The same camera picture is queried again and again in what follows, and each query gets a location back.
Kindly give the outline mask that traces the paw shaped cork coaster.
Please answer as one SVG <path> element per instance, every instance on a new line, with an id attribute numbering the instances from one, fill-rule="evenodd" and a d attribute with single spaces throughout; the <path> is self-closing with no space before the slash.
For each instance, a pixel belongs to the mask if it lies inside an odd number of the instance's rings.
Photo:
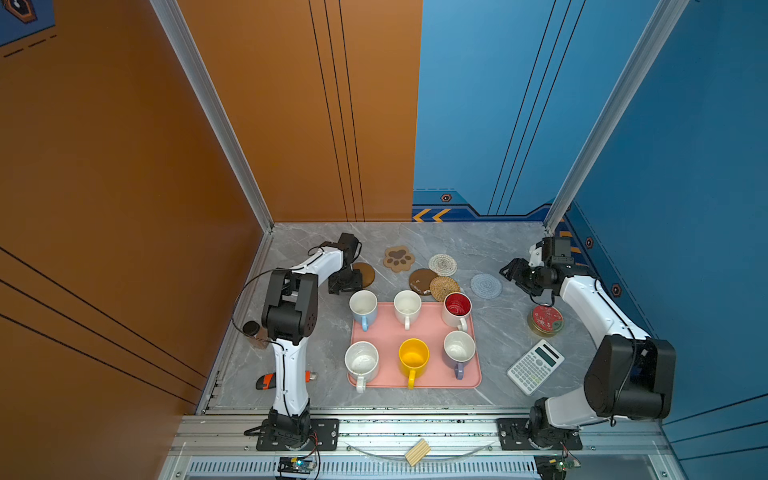
<path id="1" fill-rule="evenodd" d="M 394 246 L 385 250 L 382 264 L 395 273 L 409 271 L 415 263 L 415 256 L 407 246 Z"/>

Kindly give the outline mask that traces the light blue woven coaster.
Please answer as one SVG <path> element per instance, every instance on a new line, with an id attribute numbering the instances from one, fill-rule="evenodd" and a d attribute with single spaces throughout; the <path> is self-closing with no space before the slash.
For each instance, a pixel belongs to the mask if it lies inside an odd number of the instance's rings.
<path id="1" fill-rule="evenodd" d="M 487 273 L 475 275 L 470 281 L 470 288 L 476 296 L 486 300 L 499 297 L 503 291 L 501 282 Z"/>

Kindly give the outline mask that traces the cream multicolour woven coaster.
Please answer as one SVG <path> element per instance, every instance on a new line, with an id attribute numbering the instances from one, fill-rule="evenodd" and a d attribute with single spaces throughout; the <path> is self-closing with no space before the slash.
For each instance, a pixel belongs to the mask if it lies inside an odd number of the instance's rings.
<path id="1" fill-rule="evenodd" d="M 457 261 L 448 254 L 436 254 L 428 261 L 428 267 L 438 276 L 451 277 L 458 270 Z"/>

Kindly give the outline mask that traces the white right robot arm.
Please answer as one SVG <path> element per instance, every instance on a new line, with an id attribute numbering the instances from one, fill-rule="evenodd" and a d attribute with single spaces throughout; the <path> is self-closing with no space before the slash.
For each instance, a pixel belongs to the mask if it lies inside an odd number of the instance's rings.
<path id="1" fill-rule="evenodd" d="M 532 266 L 516 258 L 500 269 L 531 298 L 549 290 L 577 314 L 596 347 L 581 387 L 541 398 L 522 430 L 540 449 L 560 447 L 601 420 L 657 420 L 671 410 L 676 351 L 652 338 L 618 307 L 587 267 Z"/>

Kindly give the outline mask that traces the round brown wooden coaster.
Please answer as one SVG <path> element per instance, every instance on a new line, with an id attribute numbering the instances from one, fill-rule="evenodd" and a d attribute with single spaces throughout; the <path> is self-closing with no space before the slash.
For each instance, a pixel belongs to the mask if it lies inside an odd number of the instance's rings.
<path id="1" fill-rule="evenodd" d="M 361 285 L 363 288 L 369 287 L 375 281 L 376 271 L 370 264 L 364 263 L 364 262 L 357 262 L 353 264 L 353 269 L 361 273 L 361 276 L 362 276 Z"/>

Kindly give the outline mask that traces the chipped brown wooden coaster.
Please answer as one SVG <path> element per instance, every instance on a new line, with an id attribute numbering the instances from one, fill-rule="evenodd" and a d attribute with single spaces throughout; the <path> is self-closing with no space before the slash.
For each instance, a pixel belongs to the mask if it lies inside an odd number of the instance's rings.
<path id="1" fill-rule="evenodd" d="M 409 287 L 420 296 L 429 296 L 431 282 L 437 277 L 438 274 L 429 268 L 417 269 L 409 276 Z"/>

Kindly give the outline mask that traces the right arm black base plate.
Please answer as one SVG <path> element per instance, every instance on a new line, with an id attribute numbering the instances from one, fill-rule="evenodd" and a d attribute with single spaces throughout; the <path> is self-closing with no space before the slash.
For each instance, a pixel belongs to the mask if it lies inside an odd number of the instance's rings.
<path id="1" fill-rule="evenodd" d="M 578 430 L 555 428 L 544 420 L 536 424 L 530 418 L 499 418 L 496 425 L 504 451 L 583 449 Z"/>

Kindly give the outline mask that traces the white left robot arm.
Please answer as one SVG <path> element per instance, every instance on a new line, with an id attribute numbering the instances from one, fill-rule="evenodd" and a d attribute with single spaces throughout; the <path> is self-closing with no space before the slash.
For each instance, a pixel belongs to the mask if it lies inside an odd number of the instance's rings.
<path id="1" fill-rule="evenodd" d="M 277 392 L 266 428 L 283 438 L 309 437 L 309 396 L 304 377 L 309 336 L 318 322 L 319 287 L 355 292 L 362 288 L 362 274 L 353 268 L 362 250 L 354 241 L 325 242 L 303 262 L 271 272 L 262 311 L 276 359 Z"/>

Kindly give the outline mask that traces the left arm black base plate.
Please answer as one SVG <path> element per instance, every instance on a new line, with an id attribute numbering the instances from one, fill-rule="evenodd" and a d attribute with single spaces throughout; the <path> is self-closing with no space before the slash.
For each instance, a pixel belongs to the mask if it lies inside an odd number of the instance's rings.
<path id="1" fill-rule="evenodd" d="M 260 452 L 309 452 L 317 448 L 321 453 L 335 451 L 339 440 L 339 420 L 335 418 L 312 418 L 309 427 L 300 433 L 288 427 L 273 426 L 269 420 L 262 423 L 256 442 Z"/>

